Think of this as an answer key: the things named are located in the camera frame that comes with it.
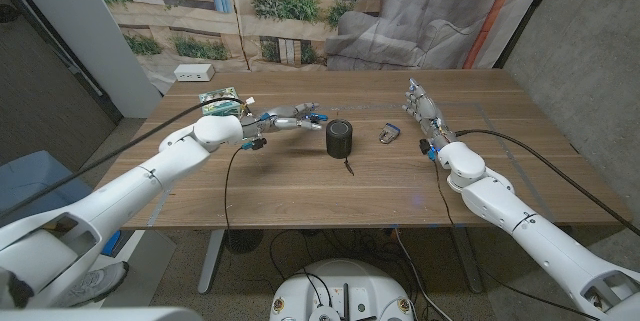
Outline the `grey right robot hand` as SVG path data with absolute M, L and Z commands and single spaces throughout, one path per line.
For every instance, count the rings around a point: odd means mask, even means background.
M 402 108 L 420 125 L 428 143 L 437 151 L 456 142 L 455 133 L 447 126 L 441 110 L 426 94 L 424 88 L 413 78 L 405 93 L 406 104 Z

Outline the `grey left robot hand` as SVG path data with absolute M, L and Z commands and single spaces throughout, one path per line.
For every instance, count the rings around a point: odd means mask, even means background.
M 261 115 L 246 115 L 240 122 L 245 138 L 261 136 L 288 129 L 321 130 L 326 115 L 315 112 L 316 103 L 308 102 L 296 106 L 278 106 Z

